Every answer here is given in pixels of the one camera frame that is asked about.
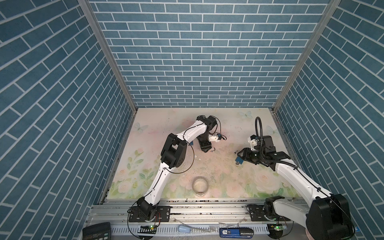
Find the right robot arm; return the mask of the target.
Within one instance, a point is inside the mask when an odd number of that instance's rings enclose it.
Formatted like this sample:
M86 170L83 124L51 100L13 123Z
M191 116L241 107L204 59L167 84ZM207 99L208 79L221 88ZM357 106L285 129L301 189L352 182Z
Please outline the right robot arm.
M315 240L349 240L356 228L351 219L348 200L333 194L304 173L285 152L278 152L271 136L264 135L260 117L255 119L255 134L250 136L250 147L237 153L236 164L248 162L270 168L283 177L303 197L299 206L282 196L266 198L264 217L269 221L279 218L304 227Z

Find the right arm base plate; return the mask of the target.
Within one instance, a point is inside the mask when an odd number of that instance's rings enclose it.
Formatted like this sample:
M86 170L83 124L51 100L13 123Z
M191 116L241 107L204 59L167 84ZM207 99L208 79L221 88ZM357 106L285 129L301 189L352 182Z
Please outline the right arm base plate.
M263 206L250 204L250 205L246 206L246 210L248 211L252 222L290 221L290 219L288 219L286 217L277 215L270 204L264 204Z

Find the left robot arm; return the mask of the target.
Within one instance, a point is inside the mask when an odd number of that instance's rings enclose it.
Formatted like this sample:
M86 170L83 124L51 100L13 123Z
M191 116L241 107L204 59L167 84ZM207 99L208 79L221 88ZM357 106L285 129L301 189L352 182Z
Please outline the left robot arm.
M161 151L159 170L149 187L147 193L136 201L139 217L150 221L157 215L157 207L162 192L171 174L177 175L173 169L179 168L184 162L187 148L191 147L193 140L198 140L201 150L207 153L213 149L212 142L223 139L221 122L215 116L200 115L196 121L179 134L169 134Z

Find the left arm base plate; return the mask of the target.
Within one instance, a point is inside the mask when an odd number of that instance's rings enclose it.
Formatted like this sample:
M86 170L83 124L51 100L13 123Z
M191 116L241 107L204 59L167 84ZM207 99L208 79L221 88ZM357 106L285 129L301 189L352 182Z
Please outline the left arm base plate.
M154 217L157 217L157 221L169 222L171 207L170 206L157 206L154 210L144 213L140 210L138 206L131 207L129 213L129 222L130 223L144 223L145 221L153 222Z

